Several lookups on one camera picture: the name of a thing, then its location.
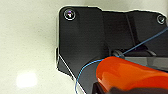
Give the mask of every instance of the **thin wire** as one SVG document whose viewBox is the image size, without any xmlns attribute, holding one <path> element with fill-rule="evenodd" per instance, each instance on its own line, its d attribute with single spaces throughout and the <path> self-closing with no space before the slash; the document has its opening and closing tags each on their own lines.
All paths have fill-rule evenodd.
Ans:
<svg viewBox="0 0 168 94">
<path fill-rule="evenodd" d="M 75 78 L 75 76 L 73 75 L 71 69 L 68 67 L 68 65 L 66 64 L 65 60 L 62 58 L 62 56 L 59 54 L 59 57 L 61 58 L 62 62 L 65 64 L 65 66 L 67 67 L 68 71 L 70 72 L 70 74 L 72 75 L 73 79 Z"/>
<path fill-rule="evenodd" d="M 77 77 L 77 79 L 76 79 L 76 84 L 75 84 L 75 91 L 76 91 L 76 94 L 78 94 L 77 89 L 76 89 L 76 87 L 77 87 L 77 83 L 78 83 L 79 77 L 80 77 L 80 75 L 81 75 L 83 69 L 86 68 L 87 66 L 93 64 L 93 63 L 100 62 L 100 61 L 102 61 L 102 60 L 103 60 L 103 59 L 95 60 L 95 61 L 90 62 L 89 64 L 87 64 L 87 65 L 85 65 L 85 66 L 82 67 L 82 69 L 80 70 L 79 75 L 78 75 L 78 77 Z"/>
<path fill-rule="evenodd" d="M 161 34 L 165 33 L 167 30 L 168 30 L 168 27 L 166 27 L 164 30 L 162 30 L 161 32 L 157 33 L 156 35 L 154 35 L 154 36 L 148 38 L 147 40 L 145 40 L 145 41 L 139 43 L 138 45 L 132 47 L 131 49 L 125 51 L 123 54 L 126 54 L 126 53 L 132 51 L 133 49 L 139 47 L 140 45 L 142 45 L 142 44 L 144 44 L 144 43 L 146 43 L 146 42 L 148 42 L 148 41 L 150 41 L 150 40 L 152 40 L 152 39 L 154 39 L 154 38 L 160 36 Z M 93 64 L 93 63 L 100 62 L 100 61 L 102 61 L 102 60 L 103 60 L 103 59 L 101 59 L 101 60 L 95 60 L 95 61 L 93 61 L 93 62 L 91 62 L 91 63 L 85 65 L 84 67 L 82 67 L 82 69 L 81 69 L 80 72 L 79 72 L 78 78 L 77 78 L 77 80 L 76 80 L 76 84 L 75 84 L 75 91 L 76 91 L 76 94 L 78 94 L 77 89 L 76 89 L 76 87 L 77 87 L 77 83 L 78 83 L 79 77 L 80 77 L 80 75 L 81 75 L 83 69 L 86 68 L 87 66 Z"/>
<path fill-rule="evenodd" d="M 157 34 L 154 35 L 153 37 L 150 37 L 150 38 L 148 38 L 147 40 L 145 40 L 145 41 L 139 43 L 138 45 L 136 45 L 136 46 L 134 46 L 134 47 L 132 47 L 131 49 L 125 51 L 125 52 L 123 53 L 123 55 L 126 54 L 126 53 L 128 53 L 128 52 L 130 52 L 130 51 L 132 51 L 133 49 L 135 49 L 135 48 L 141 46 L 142 44 L 144 44 L 144 43 L 146 43 L 146 42 L 148 42 L 148 41 L 150 41 L 150 40 L 152 40 L 152 39 L 158 37 L 159 35 L 165 33 L 167 30 L 168 30 L 168 27 L 166 27 L 164 30 L 162 30 L 161 32 L 157 33 Z"/>
</svg>

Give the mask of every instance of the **screw head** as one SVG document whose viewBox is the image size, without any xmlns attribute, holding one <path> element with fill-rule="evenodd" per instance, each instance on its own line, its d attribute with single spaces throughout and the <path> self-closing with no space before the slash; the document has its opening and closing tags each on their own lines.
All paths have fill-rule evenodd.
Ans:
<svg viewBox="0 0 168 94">
<path fill-rule="evenodd" d="M 65 10 L 65 12 L 64 12 L 64 17 L 65 17 L 65 19 L 67 19 L 67 20 L 73 20 L 73 19 L 75 19 L 75 11 L 73 11 L 73 10 L 71 10 L 71 9 L 67 9 L 67 10 Z"/>
</svg>

